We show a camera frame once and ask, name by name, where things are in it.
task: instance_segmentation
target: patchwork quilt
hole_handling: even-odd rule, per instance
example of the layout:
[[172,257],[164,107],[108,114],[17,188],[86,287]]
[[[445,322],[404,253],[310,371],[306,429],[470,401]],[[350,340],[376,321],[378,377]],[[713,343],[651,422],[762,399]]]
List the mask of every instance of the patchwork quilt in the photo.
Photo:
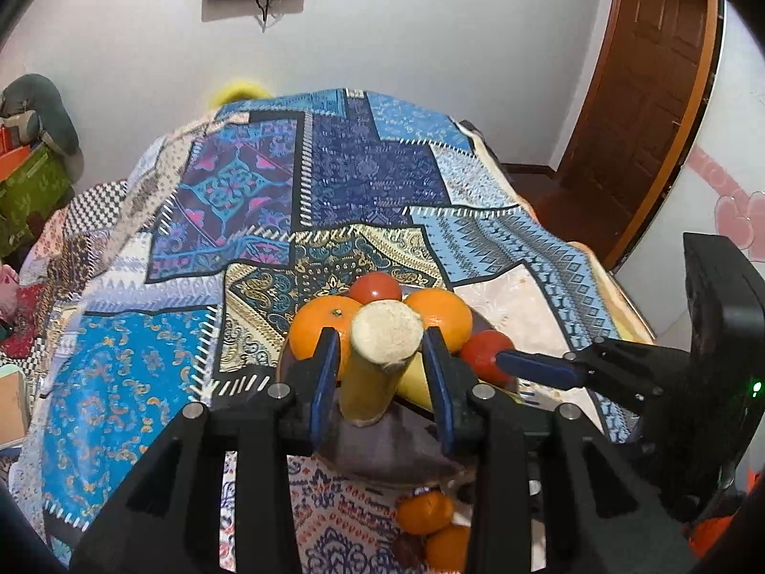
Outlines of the patchwork quilt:
[[[240,402],[275,379],[297,309],[374,270],[462,296],[519,349],[650,342],[583,246],[546,232],[478,132],[353,89],[240,101],[159,138],[127,179],[76,197],[24,263],[16,340],[0,353],[40,395],[11,492],[63,562],[131,466],[189,400]],[[584,389],[615,442],[634,417]],[[399,494],[288,460],[306,573],[396,573]],[[220,562],[236,569],[236,456]]]

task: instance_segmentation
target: white wall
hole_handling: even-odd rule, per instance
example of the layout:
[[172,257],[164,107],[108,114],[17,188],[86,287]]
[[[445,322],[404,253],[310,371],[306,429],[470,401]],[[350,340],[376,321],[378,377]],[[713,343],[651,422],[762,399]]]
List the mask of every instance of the white wall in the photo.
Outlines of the white wall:
[[128,174],[214,91],[348,86],[469,118],[507,162],[548,163],[599,0],[33,0],[0,53],[59,86],[82,141],[78,189]]
[[[765,58],[729,4],[717,78],[695,145],[745,192],[765,189]],[[718,198],[695,170],[683,166],[667,200],[616,274],[659,336],[686,310],[682,234],[715,233]],[[765,272],[764,263],[754,265]]]

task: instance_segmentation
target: bedspread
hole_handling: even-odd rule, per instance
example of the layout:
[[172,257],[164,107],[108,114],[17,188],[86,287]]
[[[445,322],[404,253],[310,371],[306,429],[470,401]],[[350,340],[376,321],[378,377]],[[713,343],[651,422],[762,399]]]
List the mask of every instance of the bedspread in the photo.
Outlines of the bedspread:
[[[262,389],[297,309],[374,270],[452,289],[524,351],[651,342],[592,253],[538,224],[479,133],[352,89],[226,105],[159,138],[127,179],[76,197],[22,268],[37,310],[3,357],[42,397],[11,491],[51,549],[67,561],[183,404]],[[634,427],[584,389],[521,382],[520,393],[550,409],[576,402],[615,442]],[[399,571],[397,494],[317,459],[288,466],[306,572]],[[235,475],[230,455],[228,569]]]

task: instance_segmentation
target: red tomato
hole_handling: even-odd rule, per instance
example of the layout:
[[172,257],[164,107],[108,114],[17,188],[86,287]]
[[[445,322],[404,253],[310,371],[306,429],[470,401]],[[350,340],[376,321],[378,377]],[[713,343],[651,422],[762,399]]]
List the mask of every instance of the red tomato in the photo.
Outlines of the red tomato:
[[393,276],[385,272],[370,272],[356,279],[350,286],[347,296],[361,304],[377,300],[400,300],[401,285]]
[[514,347],[513,341],[506,334],[484,330],[468,339],[460,350],[460,358],[473,367],[473,372],[483,381],[495,386],[506,386],[514,378],[496,366],[496,355]]

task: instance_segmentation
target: gray plush toy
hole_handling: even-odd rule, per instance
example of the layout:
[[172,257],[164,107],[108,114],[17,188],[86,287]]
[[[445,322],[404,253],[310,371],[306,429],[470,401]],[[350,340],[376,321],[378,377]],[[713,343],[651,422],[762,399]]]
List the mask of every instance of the gray plush toy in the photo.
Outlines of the gray plush toy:
[[79,140],[56,86],[32,73],[10,83],[0,93],[0,124],[18,128],[19,141],[37,137],[59,155],[75,155]]

